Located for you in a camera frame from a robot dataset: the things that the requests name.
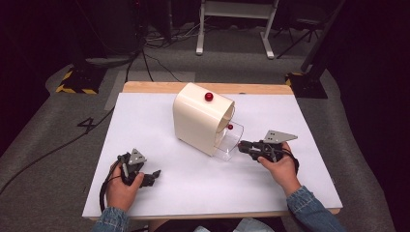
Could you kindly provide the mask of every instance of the white board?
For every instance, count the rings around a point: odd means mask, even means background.
[[[235,101],[233,122],[244,126],[242,139],[258,141],[268,130],[298,135],[289,141],[299,160],[299,180],[326,208],[341,208],[329,172],[293,95],[224,95]],[[172,104],[176,94],[122,93],[102,148],[84,207],[85,218],[101,215],[99,193],[118,155],[136,148],[145,173],[161,170],[152,187],[141,188],[128,215],[172,218],[238,213],[286,212],[285,195],[260,163],[233,150],[224,161],[177,139]]]

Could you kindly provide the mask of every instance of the table edge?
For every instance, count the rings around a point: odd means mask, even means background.
[[[341,208],[329,208],[333,215],[340,213]],[[209,215],[179,215],[179,216],[154,216],[154,217],[130,217],[133,220],[156,220],[156,219],[204,219],[204,218],[269,218],[289,216],[289,211],[261,212],[261,213],[229,213],[229,214],[209,214]],[[91,220],[98,220],[100,217],[84,217]]]
[[[187,82],[149,82],[128,81],[124,84],[123,93],[179,93]],[[275,94],[293,95],[292,89],[274,84],[244,84],[244,83],[194,83],[218,94]]]

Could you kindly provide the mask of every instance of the person's right hand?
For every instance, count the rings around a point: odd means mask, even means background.
[[[282,148],[290,152],[290,147],[286,142],[282,143]],[[275,181],[283,187],[286,196],[291,195],[301,187],[295,172],[295,163],[287,155],[278,162],[270,162],[263,157],[259,157],[258,161],[267,168]]]

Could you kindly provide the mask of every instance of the denim sleeve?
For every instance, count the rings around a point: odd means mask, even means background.
[[[128,229],[126,213],[114,207],[107,207],[93,227],[93,232],[124,232]]]
[[[300,187],[287,199],[287,205],[299,222],[311,231],[346,231],[312,192]]]

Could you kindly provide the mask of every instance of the floor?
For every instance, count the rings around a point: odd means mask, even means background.
[[[150,56],[147,64],[154,81],[177,81],[177,77],[193,82],[284,84],[287,73],[300,72],[315,39],[301,42],[281,59],[269,60],[260,31],[263,28],[210,31],[202,56],[195,55],[196,36],[169,47],[145,47]],[[269,40],[276,54],[290,45],[286,32]],[[81,214],[109,127],[107,113],[124,83],[127,66],[108,70],[97,95],[56,93],[69,68],[48,79],[49,99],[0,159],[3,187],[28,163],[67,144],[25,169],[0,195],[1,231],[89,231],[94,224]],[[142,55],[132,64],[129,80],[149,80]],[[326,100],[297,101],[343,203],[337,218],[348,231],[394,231],[383,191],[349,129],[337,85],[328,72],[321,82]],[[76,139],[84,133],[77,124],[88,118],[101,123]],[[297,231],[290,217],[283,221],[288,231]],[[132,229],[144,224],[133,221]]]

